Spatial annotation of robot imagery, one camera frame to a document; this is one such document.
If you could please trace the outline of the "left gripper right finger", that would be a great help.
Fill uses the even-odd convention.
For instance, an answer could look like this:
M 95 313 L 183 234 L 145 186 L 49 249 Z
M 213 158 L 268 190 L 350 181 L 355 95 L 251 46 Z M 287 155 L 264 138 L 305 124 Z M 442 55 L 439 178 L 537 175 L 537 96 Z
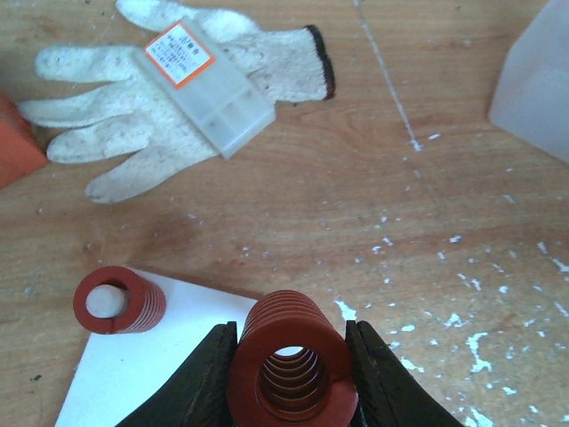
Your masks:
M 462 426 L 419 385 L 370 323 L 350 320 L 345 341 L 358 393 L 352 426 Z

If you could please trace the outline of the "left gripper left fingers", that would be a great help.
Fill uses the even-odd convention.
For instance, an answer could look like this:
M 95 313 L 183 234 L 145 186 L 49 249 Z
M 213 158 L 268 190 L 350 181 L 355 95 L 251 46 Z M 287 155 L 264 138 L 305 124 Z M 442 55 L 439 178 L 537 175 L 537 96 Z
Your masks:
M 214 326 L 165 384 L 119 425 L 234 426 L 227 389 L 236 348 L 236 322 Z

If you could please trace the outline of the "red spring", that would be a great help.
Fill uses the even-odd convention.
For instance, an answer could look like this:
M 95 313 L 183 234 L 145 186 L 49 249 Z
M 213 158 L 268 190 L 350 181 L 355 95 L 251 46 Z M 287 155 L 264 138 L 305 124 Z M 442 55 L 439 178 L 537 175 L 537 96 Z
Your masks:
M 160 322 L 165 309 L 164 291 L 158 285 L 120 266 L 88 274 L 73 298 L 77 321 L 95 334 L 147 332 Z
M 227 401 L 238 426 L 347 426 L 358 402 L 349 346 L 305 294 L 267 294 L 246 317 Z

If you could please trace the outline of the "beige work glove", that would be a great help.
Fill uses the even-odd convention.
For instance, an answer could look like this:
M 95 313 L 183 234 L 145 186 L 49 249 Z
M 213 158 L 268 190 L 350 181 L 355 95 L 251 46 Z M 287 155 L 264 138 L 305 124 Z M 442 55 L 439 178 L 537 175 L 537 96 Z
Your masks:
M 168 1 L 116 8 L 156 39 L 142 48 L 47 47 L 35 60 L 41 78 L 92 89 L 18 107 L 32 124 L 59 130 L 46 151 L 54 163 L 124 156 L 86 187 L 96 203 L 136 197 L 194 164 L 234 154 L 275 119 L 279 101 L 334 96 L 333 65 L 315 26 L 266 31 L 239 12 Z

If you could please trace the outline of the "translucent plastic spring box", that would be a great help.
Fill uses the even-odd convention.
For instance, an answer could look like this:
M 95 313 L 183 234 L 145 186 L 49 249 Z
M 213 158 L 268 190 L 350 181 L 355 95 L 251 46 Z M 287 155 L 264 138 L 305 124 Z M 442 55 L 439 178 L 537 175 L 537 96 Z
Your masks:
M 549 1 L 511 46 L 490 121 L 568 161 L 568 3 Z

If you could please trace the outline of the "red cube adapter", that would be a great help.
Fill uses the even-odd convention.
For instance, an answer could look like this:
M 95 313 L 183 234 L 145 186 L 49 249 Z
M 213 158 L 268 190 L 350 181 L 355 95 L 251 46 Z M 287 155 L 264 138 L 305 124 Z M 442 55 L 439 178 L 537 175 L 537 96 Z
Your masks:
M 2 189 L 48 164 L 31 125 L 3 93 L 0 137 Z

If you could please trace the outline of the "small clear parts case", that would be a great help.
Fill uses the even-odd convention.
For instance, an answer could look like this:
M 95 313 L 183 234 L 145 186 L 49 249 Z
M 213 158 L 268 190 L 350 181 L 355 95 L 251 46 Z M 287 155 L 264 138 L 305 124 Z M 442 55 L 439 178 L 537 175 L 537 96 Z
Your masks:
M 276 120 L 275 105 L 188 16 L 135 58 L 226 159 Z

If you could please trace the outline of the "white peg base plate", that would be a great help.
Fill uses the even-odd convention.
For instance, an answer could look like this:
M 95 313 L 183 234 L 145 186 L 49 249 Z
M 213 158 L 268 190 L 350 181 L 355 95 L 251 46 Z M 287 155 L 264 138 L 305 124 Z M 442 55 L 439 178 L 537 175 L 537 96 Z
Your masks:
M 115 426 L 151 397 L 218 324 L 244 327 L 254 299 L 168 278 L 140 276 L 164 291 L 166 310 L 144 333 L 91 334 L 58 426 Z

